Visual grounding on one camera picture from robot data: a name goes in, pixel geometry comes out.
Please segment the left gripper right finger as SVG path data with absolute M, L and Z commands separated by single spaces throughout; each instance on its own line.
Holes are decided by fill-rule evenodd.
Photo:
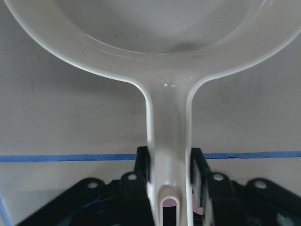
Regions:
M 199 148 L 192 148 L 190 178 L 204 226 L 299 226 L 301 198 L 265 178 L 241 185 L 212 171 Z

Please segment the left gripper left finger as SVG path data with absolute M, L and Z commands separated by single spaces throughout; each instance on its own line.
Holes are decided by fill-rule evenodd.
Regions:
M 21 226 L 152 226 L 150 156 L 137 148 L 134 170 L 106 184 L 85 178 L 21 221 Z

